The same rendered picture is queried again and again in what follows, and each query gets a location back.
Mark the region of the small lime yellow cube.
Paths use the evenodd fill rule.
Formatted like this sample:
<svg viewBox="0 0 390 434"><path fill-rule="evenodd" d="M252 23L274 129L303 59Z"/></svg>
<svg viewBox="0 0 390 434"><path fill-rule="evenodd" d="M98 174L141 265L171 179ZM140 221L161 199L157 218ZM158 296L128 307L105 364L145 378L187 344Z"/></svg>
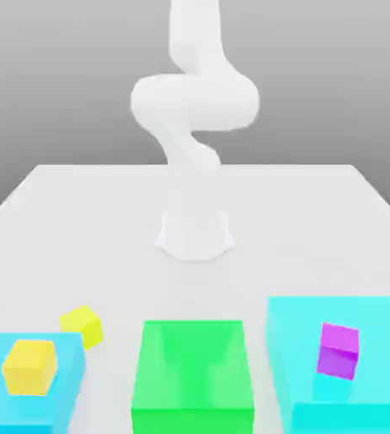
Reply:
<svg viewBox="0 0 390 434"><path fill-rule="evenodd" d="M102 323L98 315L83 305L59 317L62 332L79 332L85 350L91 349L103 340Z"/></svg>

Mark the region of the small purple cube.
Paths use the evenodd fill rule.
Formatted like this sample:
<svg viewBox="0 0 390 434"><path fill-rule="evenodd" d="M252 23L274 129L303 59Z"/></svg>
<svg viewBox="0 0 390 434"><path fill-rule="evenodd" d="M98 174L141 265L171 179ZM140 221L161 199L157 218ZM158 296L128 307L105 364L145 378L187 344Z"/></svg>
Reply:
<svg viewBox="0 0 390 434"><path fill-rule="evenodd" d="M323 322L316 372L352 381L359 360L359 330Z"/></svg>

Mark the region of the small golden yellow cube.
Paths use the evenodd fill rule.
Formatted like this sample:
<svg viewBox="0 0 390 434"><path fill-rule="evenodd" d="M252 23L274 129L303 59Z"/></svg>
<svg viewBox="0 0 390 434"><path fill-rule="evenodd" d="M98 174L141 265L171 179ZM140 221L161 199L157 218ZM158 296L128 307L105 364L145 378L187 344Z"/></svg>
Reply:
<svg viewBox="0 0 390 434"><path fill-rule="evenodd" d="M45 396L58 371L54 343L18 339L3 362L7 391L15 396Z"/></svg>

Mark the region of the large green box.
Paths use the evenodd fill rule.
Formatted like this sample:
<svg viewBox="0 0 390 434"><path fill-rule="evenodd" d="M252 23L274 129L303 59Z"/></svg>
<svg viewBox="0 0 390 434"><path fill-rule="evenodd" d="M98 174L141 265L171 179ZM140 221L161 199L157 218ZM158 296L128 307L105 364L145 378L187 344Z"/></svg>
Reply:
<svg viewBox="0 0 390 434"><path fill-rule="evenodd" d="M254 434L240 320L147 320L131 400L132 434Z"/></svg>

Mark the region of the large cyan box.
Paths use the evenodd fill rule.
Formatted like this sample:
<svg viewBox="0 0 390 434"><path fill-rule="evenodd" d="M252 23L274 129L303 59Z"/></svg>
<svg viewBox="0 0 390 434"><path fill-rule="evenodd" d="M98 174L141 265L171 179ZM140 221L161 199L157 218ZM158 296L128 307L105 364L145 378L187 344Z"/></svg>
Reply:
<svg viewBox="0 0 390 434"><path fill-rule="evenodd" d="M352 381L317 373L323 323L359 331ZM270 297L265 339L283 434L390 434L390 297Z"/></svg>

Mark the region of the large sky blue box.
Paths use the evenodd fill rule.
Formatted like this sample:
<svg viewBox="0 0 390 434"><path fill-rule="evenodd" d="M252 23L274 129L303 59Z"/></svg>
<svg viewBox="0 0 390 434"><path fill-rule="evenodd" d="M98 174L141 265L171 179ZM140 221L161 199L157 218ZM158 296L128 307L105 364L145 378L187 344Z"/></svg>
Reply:
<svg viewBox="0 0 390 434"><path fill-rule="evenodd" d="M45 396L15 396L7 392L3 362L19 339L54 343L58 372ZM68 434L85 370L79 333L0 332L0 434Z"/></svg>

